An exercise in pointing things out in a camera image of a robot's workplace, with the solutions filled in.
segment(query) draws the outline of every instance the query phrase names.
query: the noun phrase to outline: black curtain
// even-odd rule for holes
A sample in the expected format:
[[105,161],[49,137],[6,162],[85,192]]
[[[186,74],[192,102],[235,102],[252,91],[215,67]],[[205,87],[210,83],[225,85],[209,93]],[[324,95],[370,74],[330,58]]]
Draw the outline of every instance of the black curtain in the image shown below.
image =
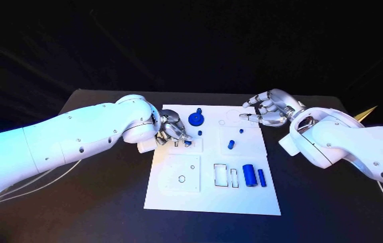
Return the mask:
[[380,10],[382,0],[2,0],[0,129],[53,117],[77,89],[280,88],[337,96],[356,114],[382,102]]

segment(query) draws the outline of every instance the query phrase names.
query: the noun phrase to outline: black table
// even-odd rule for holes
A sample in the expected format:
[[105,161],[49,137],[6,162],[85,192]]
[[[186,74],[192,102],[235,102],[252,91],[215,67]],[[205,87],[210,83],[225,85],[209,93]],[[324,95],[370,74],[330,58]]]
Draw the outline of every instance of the black table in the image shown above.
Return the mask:
[[[163,104],[239,106],[254,95],[169,92],[74,92],[62,112],[141,94]],[[344,111],[329,96],[297,96],[308,107]],[[329,169],[278,144],[288,126],[262,126],[282,216],[146,210],[153,152],[121,140],[85,159],[48,188],[0,204],[6,242],[373,242],[382,241],[383,193],[346,161]],[[48,183],[62,166],[36,185]]]

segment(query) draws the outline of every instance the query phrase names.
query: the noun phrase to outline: white cable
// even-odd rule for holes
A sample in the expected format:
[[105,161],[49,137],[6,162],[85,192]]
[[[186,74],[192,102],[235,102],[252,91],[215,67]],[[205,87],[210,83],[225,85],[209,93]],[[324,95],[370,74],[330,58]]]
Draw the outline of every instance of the white cable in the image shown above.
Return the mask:
[[7,198],[7,199],[5,199],[5,200],[0,200],[0,203],[3,202],[3,201],[6,201],[6,200],[10,200],[10,199],[15,199],[15,198],[17,198],[17,197],[20,197],[20,196],[25,196],[26,194],[29,194],[29,193],[33,193],[33,192],[36,192],[38,190],[41,190],[41,189],[43,189],[46,186],[49,186],[53,182],[56,182],[69,172],[71,172],[71,170],[75,168],[75,166],[78,165],[78,163],[81,162],[81,160],[77,162],[77,164],[71,167],[71,169],[53,180],[53,181],[51,181],[46,185],[43,185],[42,187],[39,187],[38,189],[33,189],[33,191],[30,191],[30,192],[26,192],[26,193],[23,193],[23,194],[20,194],[20,195],[17,195],[17,196],[13,196],[13,197],[10,197],[10,198]]
[[28,185],[30,185],[30,184],[32,184],[35,181],[38,181],[38,180],[39,180],[46,174],[49,174],[53,170],[55,170],[55,168],[51,169],[49,171],[46,171],[42,175],[39,175],[32,181],[29,181],[29,182],[28,182],[22,187],[19,187],[17,189],[15,189],[15,190],[6,192],[5,194],[0,194],[0,198],[2,198],[3,196],[7,196],[7,195],[12,194],[13,192],[16,192],[19,189],[25,188]]
[[383,187],[382,187],[382,184],[380,184],[380,182],[379,182],[379,181],[377,181],[377,184],[379,184],[380,190],[382,190],[382,192],[383,192]]

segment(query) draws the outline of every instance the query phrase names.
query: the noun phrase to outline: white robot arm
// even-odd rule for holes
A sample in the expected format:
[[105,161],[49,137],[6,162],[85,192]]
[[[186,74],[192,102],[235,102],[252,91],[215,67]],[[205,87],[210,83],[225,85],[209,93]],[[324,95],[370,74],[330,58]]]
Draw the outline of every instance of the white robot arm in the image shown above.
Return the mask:
[[291,121],[290,134],[280,140],[291,156],[301,152],[321,168],[330,167],[343,158],[367,177],[383,182],[383,127],[365,128],[336,109],[307,108],[280,89],[254,96],[244,108],[258,102],[261,115],[239,116],[274,127]]
[[161,113],[144,96],[79,108],[29,127],[0,133],[0,191],[46,170],[108,150],[120,137],[138,151],[169,140],[192,141],[172,110]]

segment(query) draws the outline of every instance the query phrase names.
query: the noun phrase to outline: white mat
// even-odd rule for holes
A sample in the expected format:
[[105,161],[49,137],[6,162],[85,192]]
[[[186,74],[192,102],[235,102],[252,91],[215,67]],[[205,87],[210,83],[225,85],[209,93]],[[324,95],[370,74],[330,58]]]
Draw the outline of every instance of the white mat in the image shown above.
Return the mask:
[[[205,122],[193,127],[187,118],[199,107]],[[238,106],[164,105],[163,109],[180,114],[196,141],[187,148],[182,142],[177,147],[167,142],[156,149],[144,209],[281,215],[262,132],[258,123],[238,116],[242,112],[255,113],[254,108],[245,111]],[[215,186],[215,164],[226,164],[228,187]],[[245,184],[245,164],[255,168],[255,187]],[[238,188],[232,188],[231,169],[238,170]],[[267,187],[261,187],[258,169],[264,169]]]

